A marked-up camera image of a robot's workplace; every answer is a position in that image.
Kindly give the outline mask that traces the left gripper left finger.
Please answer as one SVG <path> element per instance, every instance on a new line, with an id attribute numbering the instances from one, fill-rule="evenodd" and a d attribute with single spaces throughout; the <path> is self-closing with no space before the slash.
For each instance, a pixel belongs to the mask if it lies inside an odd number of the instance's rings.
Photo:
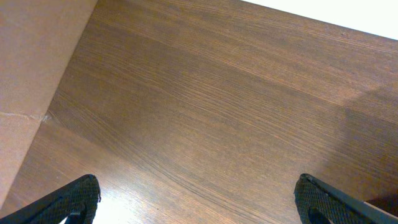
<path id="1" fill-rule="evenodd" d="M 3 224 L 92 224 L 101 200 L 98 179 L 86 174 L 1 218 Z"/>

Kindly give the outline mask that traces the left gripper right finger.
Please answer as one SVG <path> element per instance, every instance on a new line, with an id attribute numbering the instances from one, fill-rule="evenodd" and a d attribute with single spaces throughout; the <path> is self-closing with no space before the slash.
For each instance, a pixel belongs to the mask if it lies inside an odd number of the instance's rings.
<path id="1" fill-rule="evenodd" d="M 302 223 L 397 224 L 393 213 L 357 200 L 310 174 L 300 175 L 294 196 Z"/>

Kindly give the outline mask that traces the brown cardboard box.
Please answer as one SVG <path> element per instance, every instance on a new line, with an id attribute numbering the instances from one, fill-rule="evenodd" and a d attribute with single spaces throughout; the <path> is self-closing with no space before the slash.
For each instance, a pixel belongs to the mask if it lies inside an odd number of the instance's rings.
<path id="1" fill-rule="evenodd" d="M 1 202 L 96 0 L 1 0 Z"/>

